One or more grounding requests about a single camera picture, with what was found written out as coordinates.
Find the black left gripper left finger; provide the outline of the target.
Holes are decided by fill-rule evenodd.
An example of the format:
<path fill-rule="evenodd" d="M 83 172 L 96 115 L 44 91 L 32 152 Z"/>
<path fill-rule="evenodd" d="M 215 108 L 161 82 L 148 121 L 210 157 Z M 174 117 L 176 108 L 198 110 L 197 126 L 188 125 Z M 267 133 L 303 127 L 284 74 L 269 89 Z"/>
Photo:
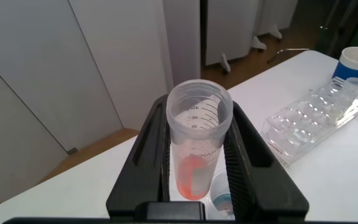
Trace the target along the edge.
<path fill-rule="evenodd" d="M 106 201 L 111 218 L 133 217 L 144 202 L 168 202 L 169 125 L 167 95 L 157 98 Z"/>

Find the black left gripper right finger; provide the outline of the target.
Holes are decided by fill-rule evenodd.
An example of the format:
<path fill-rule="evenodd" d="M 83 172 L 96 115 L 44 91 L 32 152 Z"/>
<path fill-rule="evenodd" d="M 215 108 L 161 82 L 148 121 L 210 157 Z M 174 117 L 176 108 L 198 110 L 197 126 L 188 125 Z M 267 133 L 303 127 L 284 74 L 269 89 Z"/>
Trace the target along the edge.
<path fill-rule="evenodd" d="M 241 107 L 233 103 L 224 158 L 237 222 L 302 222 L 309 203 Z"/>

